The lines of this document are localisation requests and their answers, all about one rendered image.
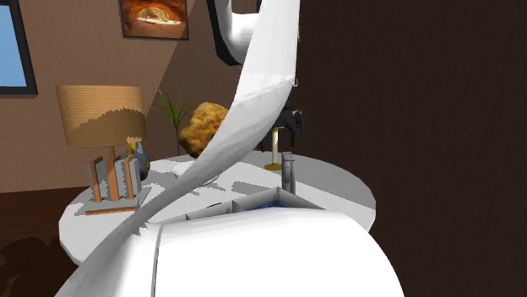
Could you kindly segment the yellow-brown lumpy loaf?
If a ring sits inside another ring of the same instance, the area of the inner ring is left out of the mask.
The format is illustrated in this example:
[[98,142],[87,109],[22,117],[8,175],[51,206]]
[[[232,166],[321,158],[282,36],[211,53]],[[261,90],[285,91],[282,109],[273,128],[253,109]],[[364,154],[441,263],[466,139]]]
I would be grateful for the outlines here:
[[228,111],[223,105],[213,102],[198,105],[177,139],[188,155],[195,159],[201,155],[217,133]]

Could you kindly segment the pale candlestick with yellow base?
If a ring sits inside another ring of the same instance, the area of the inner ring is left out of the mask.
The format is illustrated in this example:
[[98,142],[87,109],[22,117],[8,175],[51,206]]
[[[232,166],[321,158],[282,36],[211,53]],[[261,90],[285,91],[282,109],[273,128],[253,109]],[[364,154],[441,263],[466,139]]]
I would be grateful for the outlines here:
[[278,171],[278,170],[281,170],[281,168],[282,168],[281,164],[279,163],[279,151],[278,151],[278,147],[279,147],[279,130],[280,129],[278,127],[274,127],[272,129],[271,163],[270,164],[266,164],[264,166],[264,168],[266,170]]

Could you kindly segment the framed orange wall picture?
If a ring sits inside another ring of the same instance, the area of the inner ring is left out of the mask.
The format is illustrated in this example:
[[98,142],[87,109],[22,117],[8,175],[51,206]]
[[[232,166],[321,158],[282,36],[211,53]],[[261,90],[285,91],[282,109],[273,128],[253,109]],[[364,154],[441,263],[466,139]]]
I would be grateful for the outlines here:
[[187,41],[187,0],[118,0],[122,35],[129,39]]

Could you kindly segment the round white table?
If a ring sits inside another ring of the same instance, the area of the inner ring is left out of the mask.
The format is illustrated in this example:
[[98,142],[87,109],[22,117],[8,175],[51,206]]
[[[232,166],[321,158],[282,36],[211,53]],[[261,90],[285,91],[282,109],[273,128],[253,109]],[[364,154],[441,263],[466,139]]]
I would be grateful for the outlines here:
[[[190,161],[187,155],[153,161],[142,182],[149,202],[176,181],[171,169]],[[253,151],[224,171],[214,181],[195,189],[158,212],[149,221],[157,223],[281,186],[281,173],[264,168],[271,153]],[[345,213],[363,229],[369,230],[376,217],[376,200],[358,177],[336,165],[297,155],[294,161],[296,195],[320,208]],[[88,189],[81,192],[64,210],[58,222],[59,240],[72,261],[79,265],[132,212],[87,215]]]

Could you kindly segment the table lamp with tan shade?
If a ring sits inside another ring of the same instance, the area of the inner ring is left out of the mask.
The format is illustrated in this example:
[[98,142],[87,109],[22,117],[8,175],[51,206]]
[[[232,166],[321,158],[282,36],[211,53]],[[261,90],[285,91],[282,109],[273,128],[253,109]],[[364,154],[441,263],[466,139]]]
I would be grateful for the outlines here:
[[88,215],[130,212],[139,207],[139,165],[132,155],[121,159],[117,145],[138,143],[147,136],[140,87],[58,85],[57,101],[66,143],[70,147],[106,148],[108,154],[89,162],[93,205]]

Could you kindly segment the window with dark frame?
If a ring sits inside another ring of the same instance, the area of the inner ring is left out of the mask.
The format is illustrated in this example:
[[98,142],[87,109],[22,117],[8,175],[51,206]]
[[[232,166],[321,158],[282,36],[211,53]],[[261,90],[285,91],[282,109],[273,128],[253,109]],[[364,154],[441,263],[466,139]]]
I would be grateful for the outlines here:
[[37,95],[19,0],[0,0],[0,98]]

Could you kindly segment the grey upright slab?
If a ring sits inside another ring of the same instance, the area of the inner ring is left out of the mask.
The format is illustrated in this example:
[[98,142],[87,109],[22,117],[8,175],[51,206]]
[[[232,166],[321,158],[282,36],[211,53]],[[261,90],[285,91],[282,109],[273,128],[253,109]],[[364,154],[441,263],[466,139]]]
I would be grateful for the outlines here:
[[295,157],[292,152],[283,152],[281,154],[282,157],[282,169],[281,169],[281,176],[282,176],[282,188],[291,193],[296,193],[296,178],[295,178],[295,170],[294,170],[294,162]]

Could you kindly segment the green potted plant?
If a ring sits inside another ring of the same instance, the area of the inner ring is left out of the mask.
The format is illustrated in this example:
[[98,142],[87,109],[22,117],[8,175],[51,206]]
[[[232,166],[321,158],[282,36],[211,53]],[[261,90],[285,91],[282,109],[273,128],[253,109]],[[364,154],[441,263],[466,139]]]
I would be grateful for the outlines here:
[[159,89],[155,100],[160,104],[162,110],[170,117],[171,124],[175,130],[176,138],[178,138],[181,121],[192,107],[193,93],[183,97],[182,91],[179,91],[176,101],[172,102],[169,93],[162,92]]

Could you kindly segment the grey divided open box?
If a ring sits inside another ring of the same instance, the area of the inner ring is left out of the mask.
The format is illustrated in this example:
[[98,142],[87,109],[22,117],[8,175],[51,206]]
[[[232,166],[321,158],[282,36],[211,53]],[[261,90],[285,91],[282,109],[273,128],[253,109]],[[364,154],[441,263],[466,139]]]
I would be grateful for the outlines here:
[[298,197],[281,188],[273,188],[245,197],[220,202],[184,215],[186,220],[205,219],[231,213],[240,213],[263,208],[309,208],[321,209],[318,205]]

